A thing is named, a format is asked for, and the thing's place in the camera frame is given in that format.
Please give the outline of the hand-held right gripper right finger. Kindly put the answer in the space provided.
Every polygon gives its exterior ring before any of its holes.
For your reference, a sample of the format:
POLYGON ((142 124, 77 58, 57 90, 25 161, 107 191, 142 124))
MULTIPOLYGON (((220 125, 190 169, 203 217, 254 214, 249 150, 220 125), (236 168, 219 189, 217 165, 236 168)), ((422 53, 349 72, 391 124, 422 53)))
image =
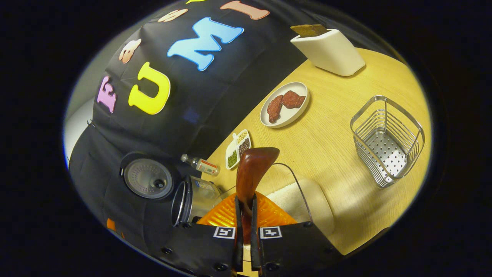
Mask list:
POLYGON ((260 277, 311 277, 344 259, 313 222, 260 227, 256 196, 252 204, 251 269, 260 277))

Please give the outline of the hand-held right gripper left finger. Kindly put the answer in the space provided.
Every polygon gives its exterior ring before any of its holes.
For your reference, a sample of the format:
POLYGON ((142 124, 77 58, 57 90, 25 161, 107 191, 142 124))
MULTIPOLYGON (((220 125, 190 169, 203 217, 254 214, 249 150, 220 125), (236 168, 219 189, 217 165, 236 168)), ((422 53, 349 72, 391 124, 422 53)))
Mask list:
POLYGON ((244 230, 235 194, 204 216, 204 224, 185 221, 170 229, 153 257, 191 277, 233 277, 243 270, 244 230))

